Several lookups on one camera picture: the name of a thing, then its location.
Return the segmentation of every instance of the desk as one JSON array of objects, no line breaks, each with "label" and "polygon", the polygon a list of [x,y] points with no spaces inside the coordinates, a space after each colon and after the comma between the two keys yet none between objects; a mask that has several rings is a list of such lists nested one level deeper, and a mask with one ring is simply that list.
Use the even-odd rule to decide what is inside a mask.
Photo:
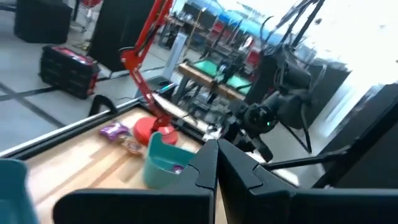
[{"label": "desk", "polygon": [[[154,97],[175,117],[186,114],[160,96],[155,95]],[[126,111],[115,118],[128,127],[132,127],[143,116],[151,116],[138,100],[123,104],[118,109]],[[106,113],[94,115],[95,120],[102,119],[104,116],[106,116]],[[40,223],[53,223],[52,208],[55,202],[76,189],[88,187],[146,189],[142,181],[144,159],[130,155],[121,146],[109,143],[98,134],[98,130],[109,124],[111,119],[111,117],[107,117],[105,122],[100,121],[99,125],[81,131],[76,136],[26,160],[30,167],[27,186],[40,218]],[[191,118],[184,118],[183,120],[195,124]],[[82,122],[70,126],[76,126],[74,129],[78,129],[84,125]],[[207,128],[207,125],[198,121],[195,127],[198,130],[203,130]],[[49,139],[48,142],[56,138],[54,135],[57,134],[46,137]],[[177,146],[192,152],[197,152],[201,147],[202,142],[188,137],[187,134],[183,133],[183,130],[178,135]],[[216,223],[226,223],[220,190],[218,190],[216,214]]]},{"label": "desk", "polygon": [[170,17],[170,16],[166,16],[165,20],[166,20],[166,23],[165,23],[165,25],[163,27],[162,32],[159,35],[159,40],[158,40],[158,45],[161,46],[161,47],[164,47],[164,44],[163,44],[164,37],[166,36],[166,33],[170,29],[171,24],[175,24],[177,26],[182,27],[184,25],[184,23],[189,23],[189,24],[191,24],[193,26],[196,25],[197,29],[200,29],[202,32],[203,32],[203,30],[205,30],[205,28],[203,26],[201,26],[200,24],[197,24],[195,21],[180,21],[180,20],[178,20],[176,18],[173,18],[173,17]]},{"label": "desk", "polygon": [[[216,68],[217,65],[215,65],[213,62],[206,60],[194,63],[193,65],[189,65],[187,63],[179,65],[178,70],[183,75],[183,78],[180,82],[176,94],[173,96],[173,103],[177,104],[177,102],[181,99],[183,90],[185,89],[189,80],[193,80],[199,83],[199,85],[201,86],[211,88],[213,85],[212,81],[214,77],[216,77]],[[236,91],[231,88],[231,86],[236,88],[247,84],[250,84],[248,80],[241,78],[238,75],[234,75],[227,81],[226,85],[218,85],[215,88],[215,93],[229,100],[244,100],[244,96],[248,93],[250,87],[246,87],[239,91]]]}]

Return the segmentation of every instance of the red toolbox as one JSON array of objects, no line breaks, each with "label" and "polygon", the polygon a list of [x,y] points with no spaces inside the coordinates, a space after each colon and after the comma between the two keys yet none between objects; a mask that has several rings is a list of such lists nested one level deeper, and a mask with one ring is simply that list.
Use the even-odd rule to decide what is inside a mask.
[{"label": "red toolbox", "polygon": [[39,73],[43,82],[79,99],[87,99],[95,93],[99,72],[98,64],[90,57],[66,47],[43,47]]}]

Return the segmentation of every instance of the workbench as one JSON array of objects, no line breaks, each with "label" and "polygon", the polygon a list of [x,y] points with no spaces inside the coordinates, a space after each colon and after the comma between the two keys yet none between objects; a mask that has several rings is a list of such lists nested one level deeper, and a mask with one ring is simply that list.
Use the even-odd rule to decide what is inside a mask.
[{"label": "workbench", "polygon": [[[186,115],[159,95],[154,97],[174,116],[174,121]],[[118,111],[102,112],[1,153],[2,157],[23,159],[29,166],[27,186],[40,223],[53,223],[54,204],[77,189],[146,189],[142,181],[144,158],[108,142],[98,131],[114,119],[131,128],[138,119],[151,114],[140,98],[118,106]],[[197,152],[208,126],[190,117],[182,121],[177,146]],[[221,195],[217,199],[216,223],[226,223]]]},{"label": "workbench", "polygon": [[[177,104],[181,99],[184,94],[184,89],[190,80],[195,81],[200,86],[211,89],[213,87],[212,81],[215,78],[222,78],[217,75],[217,64],[209,60],[203,60],[193,64],[180,64],[178,66],[178,71],[183,75],[183,78],[178,86],[176,94],[173,96],[172,102],[174,104]],[[242,88],[239,91],[236,91],[234,88],[248,85],[250,83],[251,82],[249,80],[235,74],[227,81],[226,85],[222,84],[214,87],[214,92],[229,100],[244,100],[244,96],[248,93],[250,87]]]},{"label": "workbench", "polygon": [[201,35],[206,31],[205,28],[202,25],[197,24],[195,21],[181,21],[181,20],[178,20],[178,19],[173,18],[171,16],[166,16],[165,17],[165,21],[166,21],[166,23],[163,26],[163,30],[160,33],[159,40],[157,42],[158,45],[161,46],[161,47],[165,46],[164,45],[164,38],[165,38],[166,34],[168,33],[171,25],[182,27],[184,25],[184,23],[188,23],[191,26],[195,26],[196,29],[199,29],[201,31],[201,32],[199,32]]}]

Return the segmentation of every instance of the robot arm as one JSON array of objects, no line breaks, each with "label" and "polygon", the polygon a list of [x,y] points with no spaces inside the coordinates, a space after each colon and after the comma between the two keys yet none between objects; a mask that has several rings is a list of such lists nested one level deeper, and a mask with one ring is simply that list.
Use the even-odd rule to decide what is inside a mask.
[{"label": "robot arm", "polygon": [[120,49],[121,60],[125,68],[129,70],[130,77],[138,86],[146,102],[148,102],[149,109],[157,117],[152,128],[154,131],[158,130],[159,127],[167,126],[170,123],[171,117],[156,103],[152,96],[152,90],[148,87],[139,69],[148,53],[150,45],[154,41],[158,29],[164,23],[165,16],[169,14],[171,6],[172,0],[155,0],[136,45]]}]

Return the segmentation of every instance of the wooden table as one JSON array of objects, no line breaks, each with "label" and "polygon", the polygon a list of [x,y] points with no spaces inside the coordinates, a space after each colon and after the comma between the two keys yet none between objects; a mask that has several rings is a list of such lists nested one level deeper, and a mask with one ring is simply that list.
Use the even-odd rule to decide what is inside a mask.
[{"label": "wooden table", "polygon": [[[155,97],[176,116],[186,114],[167,100]],[[132,127],[143,116],[151,115],[136,108],[117,117],[117,120]],[[184,120],[195,124],[189,117]],[[98,130],[109,123],[99,125],[26,161],[30,167],[27,186],[41,223],[53,223],[52,208],[55,202],[76,189],[146,189],[142,182],[144,159],[130,155],[121,146],[109,143],[98,134]],[[198,121],[197,128],[205,130],[207,125]],[[201,147],[188,136],[182,133],[178,135],[177,146],[192,152],[197,152]],[[216,223],[226,223],[219,190],[217,194]]]},{"label": "wooden table", "polygon": [[[183,89],[185,89],[186,85],[188,84],[189,80],[193,80],[199,83],[201,86],[205,86],[207,88],[211,88],[213,86],[212,81],[213,79],[208,75],[192,68],[187,63],[180,64],[178,66],[178,71],[183,75],[183,78],[180,82],[178,90],[173,98],[173,103],[177,103],[179,100],[179,95],[182,94]],[[229,100],[244,100],[244,95],[237,92],[236,90],[226,86],[226,85],[217,85],[215,87],[215,93],[229,99]]]},{"label": "wooden table", "polygon": [[171,16],[165,16],[165,20],[166,20],[166,23],[165,23],[165,25],[163,27],[162,32],[159,35],[159,40],[158,40],[158,45],[161,46],[161,47],[165,46],[164,43],[163,43],[164,42],[164,37],[166,36],[166,33],[169,31],[171,24],[174,24],[176,26],[182,27],[184,25],[184,23],[187,23],[187,24],[191,24],[192,26],[196,26],[196,28],[200,29],[201,32],[206,32],[206,28],[203,27],[202,25],[196,23],[195,21],[180,21],[180,20],[178,20],[176,18],[173,18]]}]

